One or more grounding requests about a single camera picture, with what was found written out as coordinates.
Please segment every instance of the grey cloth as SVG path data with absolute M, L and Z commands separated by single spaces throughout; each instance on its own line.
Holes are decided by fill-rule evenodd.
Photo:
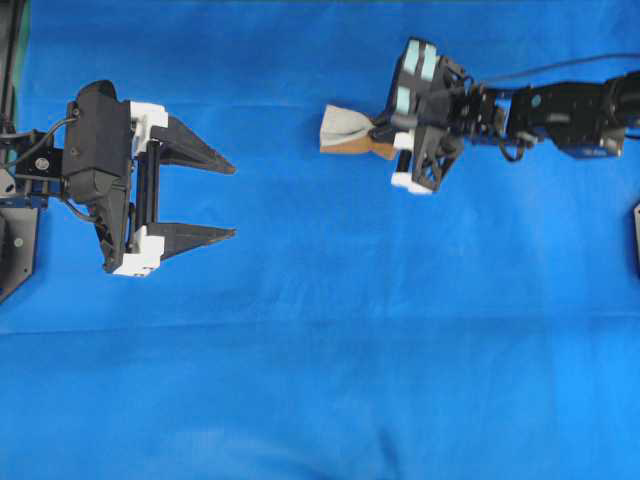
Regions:
M 320 147 L 331 147 L 358 140 L 366 136 L 372 128 L 373 123 L 366 115 L 327 105 L 320 127 Z

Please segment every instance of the blue tablecloth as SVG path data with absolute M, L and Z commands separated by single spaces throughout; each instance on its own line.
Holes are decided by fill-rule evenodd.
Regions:
M 238 233 L 120 278 L 52 202 L 0 307 L 0 478 L 638 478 L 638 143 L 516 165 L 469 146 L 419 198 L 318 131 L 326 103 L 382 110 L 409 35 L 482 78 L 637 51 L 639 20 L 633 0 L 35 1 L 21 128 L 101 78 L 164 104 L 238 173 L 164 168 L 160 219 Z

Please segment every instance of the screw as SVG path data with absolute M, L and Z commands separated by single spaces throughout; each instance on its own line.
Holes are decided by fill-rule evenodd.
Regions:
M 35 162 L 36 168 L 40 171 L 47 170 L 49 168 L 49 160 L 44 157 L 40 157 Z

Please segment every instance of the brown object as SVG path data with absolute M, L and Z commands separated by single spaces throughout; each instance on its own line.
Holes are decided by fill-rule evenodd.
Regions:
M 320 147 L 320 151 L 323 153 L 344 153 L 348 155 L 373 152 L 386 160 L 393 160 L 396 156 L 396 150 L 393 148 L 393 145 L 390 143 L 376 143 L 371 140 L 368 135 L 339 145 L 326 145 Z

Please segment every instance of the black cable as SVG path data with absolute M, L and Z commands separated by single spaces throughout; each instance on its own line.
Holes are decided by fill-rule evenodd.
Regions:
M 543 65 L 541 67 L 529 68 L 527 70 L 522 70 L 520 72 L 509 73 L 506 75 L 498 75 L 495 77 L 487 77 L 479 80 L 477 83 L 489 85 L 491 83 L 503 82 L 505 80 L 513 80 L 515 78 L 524 78 L 530 77 L 532 75 L 536 75 L 538 73 L 547 72 L 550 70 L 557 70 L 559 68 L 570 67 L 572 65 L 582 65 L 586 63 L 594 63 L 600 62 L 603 60 L 612 60 L 612 59 L 640 59 L 640 53 L 632 52 L 632 53 L 606 53 L 603 55 L 594 55 L 591 57 L 583 57 L 576 58 L 574 60 L 565 60 L 563 62 L 550 63 L 548 65 Z M 430 98 L 440 97 L 455 93 L 464 92 L 466 87 L 453 87 L 445 90 L 440 90 L 437 92 L 433 92 L 429 94 Z
M 550 70 L 557 70 L 559 68 L 570 67 L 573 65 L 583 65 L 585 63 L 600 62 L 602 60 L 613 59 L 640 59 L 640 53 L 605 53 L 604 55 L 594 55 L 591 57 L 576 58 L 574 60 L 565 60 L 564 62 L 550 63 L 549 65 L 543 65 L 541 67 L 529 68 L 522 70 L 521 72 L 509 73 L 507 75 L 498 75 L 496 77 L 489 77 L 483 79 L 480 83 L 495 83 L 504 82 L 505 80 L 513 80 L 514 78 L 530 77 L 537 75 L 538 73 L 548 72 Z
M 504 144 L 504 141 L 501 140 L 498 142 L 498 147 L 500 148 L 500 153 L 502 153 L 502 156 L 511 163 L 515 163 L 515 162 L 519 162 L 520 160 L 522 160 L 522 157 L 524 157 L 524 147 L 522 145 L 518 145 L 517 146 L 517 150 L 516 150 L 516 156 L 512 156 L 508 151 L 507 151 L 507 147 Z
M 33 132 L 25 133 L 0 133 L 0 142 L 9 142 L 20 138 L 27 138 L 33 135 Z
M 93 217 L 90 217 L 89 215 L 85 215 L 84 213 L 82 213 L 80 210 L 78 210 L 69 200 L 67 200 L 66 198 L 61 198 L 60 200 L 62 200 L 62 203 L 64 203 L 67 207 L 69 207 L 71 209 L 71 211 L 73 212 L 73 214 L 78 217 L 80 220 L 83 220 L 85 222 L 89 222 L 89 223 L 96 223 L 96 219 Z
M 62 120 L 57 121 L 56 123 L 53 124 L 53 126 L 49 129 L 49 131 L 47 133 L 45 133 L 44 136 L 35 145 L 33 145 L 31 148 L 29 148 L 26 152 L 24 152 L 22 155 L 20 155 L 15 160 L 13 160 L 11 162 L 7 162 L 4 165 L 0 165 L 0 170 L 8 170 L 9 168 L 13 167 L 14 165 L 17 165 L 18 163 L 26 160 L 31 155 L 33 155 L 36 151 L 40 150 L 40 148 L 42 148 L 42 146 L 53 136 L 54 133 L 56 133 L 56 131 L 60 127 L 62 127 L 63 125 L 66 125 L 68 123 L 75 122 L 76 120 L 77 119 L 75 117 L 72 117 L 72 118 L 63 118 Z
M 469 89 L 467 89 L 467 82 L 471 80 L 471 84 L 469 85 Z M 464 77 L 462 79 L 462 85 L 465 87 L 465 91 L 466 92 L 470 92 L 471 89 L 473 88 L 473 86 L 475 85 L 476 81 L 473 79 L 473 77 L 471 75 L 467 75 L 466 77 Z

